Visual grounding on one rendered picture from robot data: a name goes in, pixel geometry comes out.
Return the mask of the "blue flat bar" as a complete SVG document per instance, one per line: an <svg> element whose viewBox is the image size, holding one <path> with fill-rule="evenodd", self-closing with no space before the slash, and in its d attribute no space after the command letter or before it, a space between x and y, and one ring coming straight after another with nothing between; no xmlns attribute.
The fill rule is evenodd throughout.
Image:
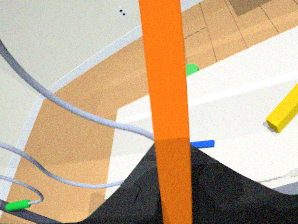
<svg viewBox="0 0 298 224"><path fill-rule="evenodd" d="M193 147L196 147L198 149L201 148L214 148L214 141L213 140L208 140L208 141L193 141L192 144Z"/></svg>

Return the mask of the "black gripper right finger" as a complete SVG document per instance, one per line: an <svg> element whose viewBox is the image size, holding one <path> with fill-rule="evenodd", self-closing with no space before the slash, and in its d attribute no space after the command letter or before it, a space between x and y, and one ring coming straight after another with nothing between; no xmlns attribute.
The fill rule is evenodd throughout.
<svg viewBox="0 0 298 224"><path fill-rule="evenodd" d="M247 179L190 144L192 224L298 224L298 193Z"/></svg>

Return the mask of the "orange bar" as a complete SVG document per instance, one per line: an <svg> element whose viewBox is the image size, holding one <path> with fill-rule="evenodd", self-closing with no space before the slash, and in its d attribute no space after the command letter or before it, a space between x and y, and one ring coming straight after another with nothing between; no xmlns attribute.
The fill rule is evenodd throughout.
<svg viewBox="0 0 298 224"><path fill-rule="evenodd" d="M138 0L164 224L192 224L188 96L180 0Z"/></svg>

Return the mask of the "yellow rectangular block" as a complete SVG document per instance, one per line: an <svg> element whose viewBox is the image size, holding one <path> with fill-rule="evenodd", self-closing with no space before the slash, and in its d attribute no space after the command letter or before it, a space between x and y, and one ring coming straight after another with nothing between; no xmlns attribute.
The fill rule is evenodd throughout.
<svg viewBox="0 0 298 224"><path fill-rule="evenodd" d="M295 113L298 113L298 84L291 89L289 95L283 97L278 107L266 117L266 123L278 133L282 132L282 129L293 119Z"/></svg>

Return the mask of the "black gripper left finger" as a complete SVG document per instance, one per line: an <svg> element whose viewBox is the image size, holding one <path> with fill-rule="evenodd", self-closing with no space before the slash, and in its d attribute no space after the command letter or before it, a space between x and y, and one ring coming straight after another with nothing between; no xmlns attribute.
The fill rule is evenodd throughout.
<svg viewBox="0 0 298 224"><path fill-rule="evenodd" d="M67 224L164 224L156 143L93 214Z"/></svg>

